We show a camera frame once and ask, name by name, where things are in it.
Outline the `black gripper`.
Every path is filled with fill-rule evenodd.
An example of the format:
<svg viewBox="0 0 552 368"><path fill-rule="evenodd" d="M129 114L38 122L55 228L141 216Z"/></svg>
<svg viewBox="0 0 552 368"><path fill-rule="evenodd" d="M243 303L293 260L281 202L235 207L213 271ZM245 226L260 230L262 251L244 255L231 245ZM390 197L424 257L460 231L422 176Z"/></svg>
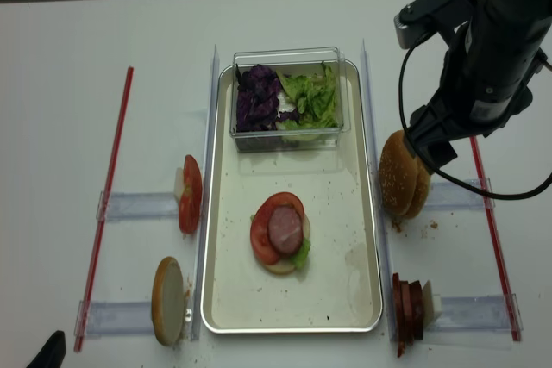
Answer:
<svg viewBox="0 0 552 368"><path fill-rule="evenodd" d="M405 144L429 175L443 176L442 168L457 158L450 141L488 136L527 109L533 94L523 83L498 86L463 84L441 87L430 102L411 116Z"/></svg>

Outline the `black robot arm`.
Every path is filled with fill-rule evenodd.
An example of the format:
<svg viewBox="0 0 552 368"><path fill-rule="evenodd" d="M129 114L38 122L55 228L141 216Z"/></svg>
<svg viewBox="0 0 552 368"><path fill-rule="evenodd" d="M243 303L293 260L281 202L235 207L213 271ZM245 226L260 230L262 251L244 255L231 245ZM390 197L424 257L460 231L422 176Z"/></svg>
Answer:
<svg viewBox="0 0 552 368"><path fill-rule="evenodd" d="M416 0L394 23L403 49L434 34L448 46L439 87L408 127L409 148L432 172L456 158L452 141L488 136L531 104L551 0Z"/></svg>

